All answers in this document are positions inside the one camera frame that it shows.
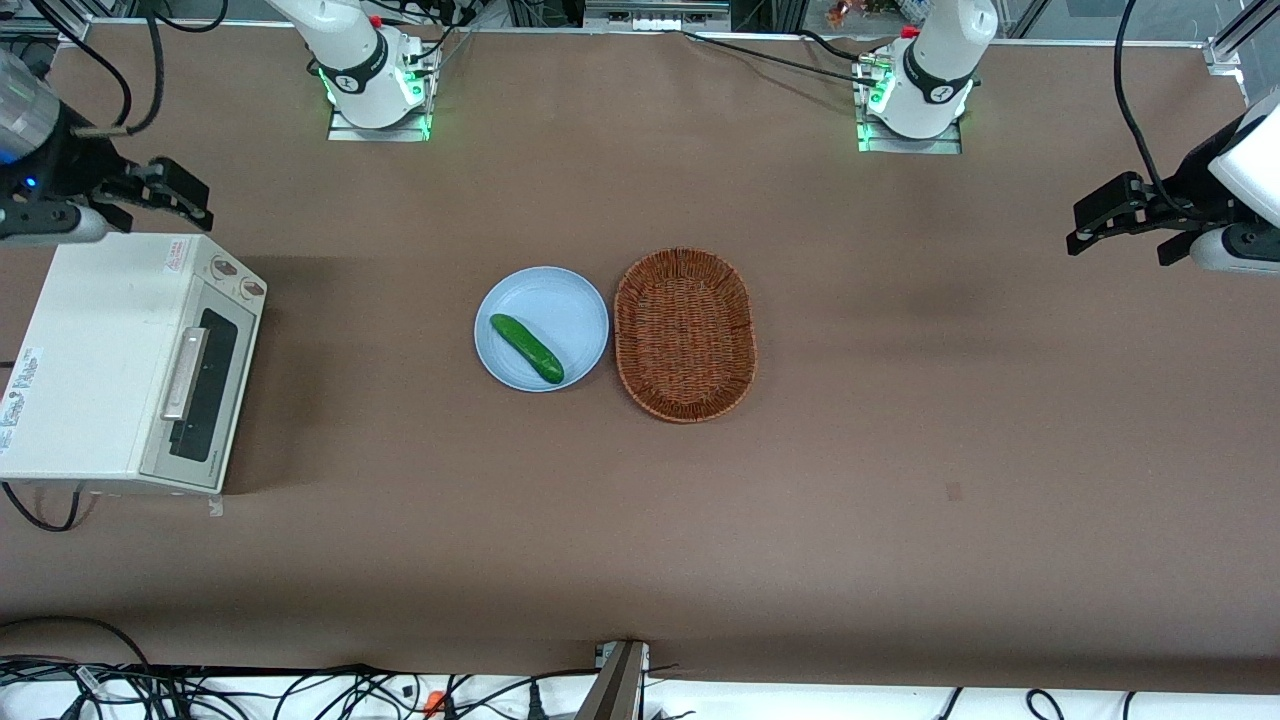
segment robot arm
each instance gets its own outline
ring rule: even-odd
[[[973,73],[1000,24],[991,0],[936,0],[919,37],[901,37],[878,53],[888,77],[868,110],[897,135],[942,135],[964,113]]]
[[[1190,258],[1202,268],[1280,274],[1280,88],[1192,150],[1164,184],[1170,208],[1142,176],[1125,172],[1075,204],[1070,255],[1100,240],[1181,231],[1161,243],[1161,265]]]
[[[209,231],[209,187],[182,165],[122,158],[10,53],[0,53],[0,245],[96,242],[133,218],[118,204],[174,213]]]
[[[268,0],[320,65],[329,100],[351,124],[384,128],[426,99],[434,51],[393,27],[375,27],[360,0]]]

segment wicker basket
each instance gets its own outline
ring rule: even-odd
[[[663,420],[718,418],[755,379],[746,286],[705,250],[659,250],[631,265],[613,299],[613,323],[622,384]]]

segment cucumber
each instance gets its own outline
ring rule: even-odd
[[[547,350],[547,346],[534,337],[534,333],[529,332],[529,328],[520,324],[520,320],[511,315],[494,313],[489,316],[489,324],[493,325],[493,329],[498,331],[502,340],[509,342],[512,347],[520,351],[525,360],[529,360],[529,364],[534,366],[534,370],[538,370],[538,374],[544,380],[553,386],[564,382],[564,368],[556,359],[556,354]]]

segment toaster oven door handle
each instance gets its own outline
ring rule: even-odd
[[[205,361],[205,346],[209,345],[206,328],[187,328],[178,341],[178,359],[169,377],[169,392],[164,397],[160,418],[164,420],[186,420],[191,410],[191,396],[196,391],[200,365]]]

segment light blue plate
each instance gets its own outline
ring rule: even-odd
[[[564,366],[564,382],[550,384],[516,351],[489,318],[520,320]],[[582,379],[604,355],[609,311],[582,275],[564,268],[526,268],[495,284],[476,313],[476,354],[489,373],[526,392],[548,392]]]

